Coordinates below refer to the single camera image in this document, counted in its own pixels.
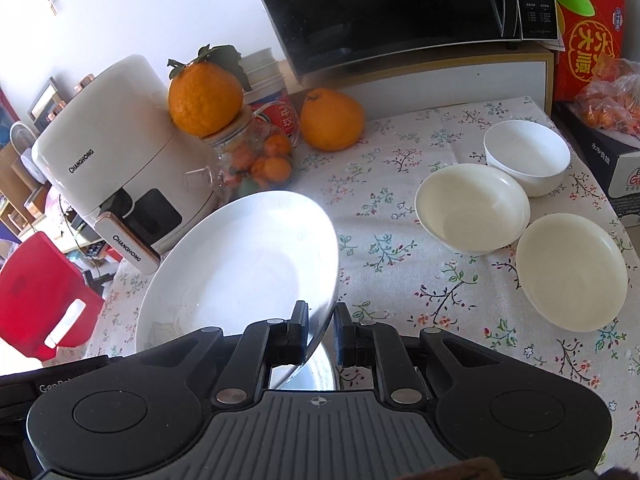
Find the floral tablecloth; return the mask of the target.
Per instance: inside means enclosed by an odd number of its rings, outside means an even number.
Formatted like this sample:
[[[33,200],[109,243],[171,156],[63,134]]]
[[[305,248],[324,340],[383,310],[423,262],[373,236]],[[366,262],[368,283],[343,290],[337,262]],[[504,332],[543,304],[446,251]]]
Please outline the floral tablecloth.
[[[296,191],[328,213],[337,232],[337,297],[360,322],[382,321],[416,335],[438,325],[594,390],[612,415],[602,468],[639,466],[639,258],[596,179],[580,160],[532,203],[532,214],[579,214],[608,232],[629,278],[618,317],[590,334],[545,321],[518,282],[515,250],[456,254],[420,226],[414,194],[429,174],[484,162],[485,131],[497,122],[549,118],[528,96],[433,108],[370,122],[348,151],[300,146]]]

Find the red plastic stool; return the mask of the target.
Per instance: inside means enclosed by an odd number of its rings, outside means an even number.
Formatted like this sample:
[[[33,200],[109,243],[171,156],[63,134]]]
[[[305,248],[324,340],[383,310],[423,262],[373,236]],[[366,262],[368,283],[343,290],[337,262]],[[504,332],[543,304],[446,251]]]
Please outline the red plastic stool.
[[[58,347],[91,337],[103,298],[41,232],[25,240],[1,270],[1,338],[41,362]]]

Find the white air fryer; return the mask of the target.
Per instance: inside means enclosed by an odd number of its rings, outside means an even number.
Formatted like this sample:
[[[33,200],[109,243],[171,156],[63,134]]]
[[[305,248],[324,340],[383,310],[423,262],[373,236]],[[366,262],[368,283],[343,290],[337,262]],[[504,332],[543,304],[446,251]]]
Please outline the white air fryer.
[[[73,210],[144,274],[226,200],[213,151],[179,130],[142,55],[100,73],[36,141],[32,159]]]

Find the large orange on table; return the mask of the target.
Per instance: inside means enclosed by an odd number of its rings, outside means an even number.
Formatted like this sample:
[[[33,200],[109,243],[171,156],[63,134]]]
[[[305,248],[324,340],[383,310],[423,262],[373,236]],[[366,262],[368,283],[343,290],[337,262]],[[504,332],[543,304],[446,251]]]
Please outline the large orange on table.
[[[316,150],[331,153],[355,145],[366,126],[366,113],[360,103],[325,88],[306,94],[299,118],[304,141]]]

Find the glass jar of tangerines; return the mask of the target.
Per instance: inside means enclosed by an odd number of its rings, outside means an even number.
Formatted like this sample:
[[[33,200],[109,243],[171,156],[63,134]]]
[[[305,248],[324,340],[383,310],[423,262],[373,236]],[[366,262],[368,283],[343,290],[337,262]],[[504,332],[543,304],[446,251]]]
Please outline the glass jar of tangerines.
[[[189,191],[213,191],[222,204],[260,191],[282,190],[294,177],[291,138],[247,105],[202,143],[205,162],[183,175],[184,186]]]

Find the plastic bag of tangerines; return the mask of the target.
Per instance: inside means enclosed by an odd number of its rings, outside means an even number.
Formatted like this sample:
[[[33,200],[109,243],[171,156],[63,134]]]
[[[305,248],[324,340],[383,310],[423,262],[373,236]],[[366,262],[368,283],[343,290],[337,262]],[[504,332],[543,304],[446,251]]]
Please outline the plastic bag of tangerines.
[[[603,55],[575,105],[591,128],[639,136],[639,63]]]

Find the dark cardboard box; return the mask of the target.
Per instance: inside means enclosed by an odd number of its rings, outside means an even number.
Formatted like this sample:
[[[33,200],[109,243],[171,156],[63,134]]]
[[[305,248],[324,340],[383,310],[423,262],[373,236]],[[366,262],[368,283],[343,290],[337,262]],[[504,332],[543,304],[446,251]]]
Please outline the dark cardboard box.
[[[554,103],[552,119],[596,177],[623,225],[638,226],[639,139],[587,126],[570,103]]]

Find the red gift box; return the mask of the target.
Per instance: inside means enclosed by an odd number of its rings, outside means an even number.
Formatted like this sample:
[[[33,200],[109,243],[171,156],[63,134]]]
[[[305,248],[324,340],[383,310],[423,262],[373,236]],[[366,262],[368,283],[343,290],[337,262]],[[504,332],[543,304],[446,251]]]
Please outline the red gift box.
[[[626,0],[556,0],[564,50],[555,58],[553,99],[574,100],[603,55],[622,54]]]

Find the plain white plate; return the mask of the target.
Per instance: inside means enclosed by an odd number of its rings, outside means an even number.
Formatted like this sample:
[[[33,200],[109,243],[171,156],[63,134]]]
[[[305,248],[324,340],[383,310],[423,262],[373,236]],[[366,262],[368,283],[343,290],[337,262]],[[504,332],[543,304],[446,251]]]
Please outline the plain white plate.
[[[270,385],[334,390],[322,339],[339,277],[337,235],[318,203],[288,191],[239,198],[194,226],[160,264],[142,301],[134,348],[149,350],[207,326],[239,335],[254,322],[286,320],[304,300],[305,361],[275,368]]]

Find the stacked instant noodle cups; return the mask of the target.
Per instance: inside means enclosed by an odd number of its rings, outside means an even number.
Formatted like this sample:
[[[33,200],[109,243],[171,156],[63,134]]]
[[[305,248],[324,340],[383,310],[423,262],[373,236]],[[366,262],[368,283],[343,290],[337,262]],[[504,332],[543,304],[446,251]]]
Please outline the stacked instant noodle cups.
[[[258,119],[278,127],[296,145],[299,137],[298,114],[271,49],[242,56],[240,66],[250,84],[250,91],[244,92],[244,102]]]

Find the large orange on jar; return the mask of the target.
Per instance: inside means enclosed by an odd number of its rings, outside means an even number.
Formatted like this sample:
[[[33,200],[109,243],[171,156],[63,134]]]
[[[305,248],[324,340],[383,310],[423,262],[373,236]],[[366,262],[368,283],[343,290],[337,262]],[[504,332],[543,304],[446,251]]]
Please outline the large orange on jar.
[[[239,114],[244,93],[252,90],[240,59],[232,44],[206,44],[189,63],[168,58],[168,112],[180,130],[206,138]]]

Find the white porcelain bowl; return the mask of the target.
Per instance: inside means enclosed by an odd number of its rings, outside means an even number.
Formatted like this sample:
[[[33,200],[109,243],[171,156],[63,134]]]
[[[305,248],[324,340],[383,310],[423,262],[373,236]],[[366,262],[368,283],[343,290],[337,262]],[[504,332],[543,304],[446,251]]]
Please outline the white porcelain bowl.
[[[528,120],[506,120],[484,134],[488,166],[512,177],[528,197],[550,194],[562,182],[572,154],[555,131]]]

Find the cream bowl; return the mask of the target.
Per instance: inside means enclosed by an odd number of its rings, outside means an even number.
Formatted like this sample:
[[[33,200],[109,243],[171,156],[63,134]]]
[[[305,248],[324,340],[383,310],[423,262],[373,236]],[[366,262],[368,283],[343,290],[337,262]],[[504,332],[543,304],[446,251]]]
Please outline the cream bowl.
[[[430,174],[414,196],[426,232],[454,252],[486,255],[520,238],[529,224],[529,199],[504,172],[457,164]]]
[[[626,301],[625,260],[612,237],[577,214],[547,214],[516,250],[521,289],[547,321],[587,333],[611,323]]]

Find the black microwave oven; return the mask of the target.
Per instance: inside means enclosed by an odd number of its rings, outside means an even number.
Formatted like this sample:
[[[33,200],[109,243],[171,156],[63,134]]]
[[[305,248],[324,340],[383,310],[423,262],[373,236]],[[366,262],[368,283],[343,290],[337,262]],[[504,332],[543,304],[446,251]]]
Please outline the black microwave oven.
[[[262,0],[294,73],[378,56],[559,38],[555,0]]]

